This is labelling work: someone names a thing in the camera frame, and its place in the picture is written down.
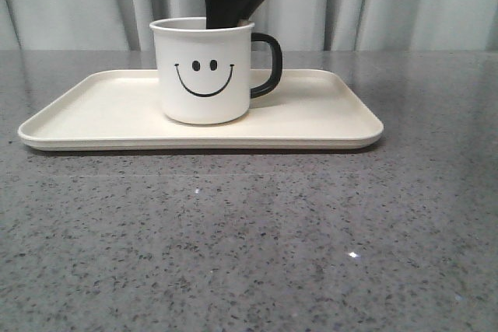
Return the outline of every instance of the smiley face mouth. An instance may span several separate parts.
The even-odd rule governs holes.
[[[216,90],[214,93],[197,93],[197,92],[193,91],[192,89],[189,89],[187,87],[187,85],[185,85],[185,83],[184,83],[184,81],[183,81],[183,79],[181,78],[181,75],[180,75],[180,69],[178,68],[179,65],[180,64],[175,64],[174,66],[177,69],[178,79],[180,79],[181,85],[189,93],[191,93],[192,95],[198,96],[198,97],[211,97],[211,96],[214,96],[214,95],[218,95],[219,93],[221,93],[228,86],[228,84],[230,83],[230,80],[232,79],[233,64],[230,64],[230,73],[228,75],[228,79],[226,80],[225,84],[220,89]]]

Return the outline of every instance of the countertop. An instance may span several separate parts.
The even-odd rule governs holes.
[[[22,144],[117,68],[154,56],[0,52],[0,330],[498,330],[498,53],[285,53],[383,121],[354,152]]]

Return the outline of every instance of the mug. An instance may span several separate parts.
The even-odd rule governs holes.
[[[206,29],[205,17],[160,19],[154,33],[160,102],[171,119],[187,124],[220,124],[243,116],[251,98],[271,92],[282,77],[279,42],[252,33],[254,23]],[[251,88],[251,41],[269,44],[272,73]]]

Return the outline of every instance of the tray rim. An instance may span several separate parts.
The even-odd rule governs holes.
[[[268,69],[252,69],[256,72],[267,72]],[[229,138],[221,138],[219,136],[201,136],[195,138],[195,143],[192,144],[192,138],[183,137],[113,137],[113,138],[90,138],[82,141],[82,139],[57,139],[57,138],[42,138],[29,135],[25,132],[25,128],[32,122],[39,120],[47,114],[50,109],[56,107],[61,101],[68,96],[74,94],[75,91],[82,89],[82,86],[87,86],[95,81],[98,83],[102,76],[112,78],[112,75],[119,75],[116,78],[133,79],[138,78],[137,75],[150,75],[147,77],[140,76],[141,79],[157,79],[156,69],[112,69],[102,72],[96,72],[85,77],[81,82],[68,89],[62,95],[57,97],[47,106],[38,110],[33,116],[25,120],[17,129],[18,136],[23,143],[31,148],[42,151],[106,151],[106,150],[152,150],[152,149],[360,149],[372,145],[379,140],[384,132],[384,124],[370,110],[369,107],[344,83],[340,76],[334,72],[321,69],[284,69],[285,73],[298,73],[305,76],[313,73],[322,75],[321,78],[326,79],[331,76],[339,80],[348,90],[348,94],[352,95],[354,100],[366,110],[370,116],[377,122],[379,126],[377,132],[363,137],[323,137],[323,138],[300,138],[289,136],[272,136],[259,138],[257,136],[233,136]]]

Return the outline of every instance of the curtain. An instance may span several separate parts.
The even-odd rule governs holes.
[[[153,49],[154,19],[204,0],[0,0],[0,49]],[[498,0],[266,0],[256,29],[284,51],[496,50]]]

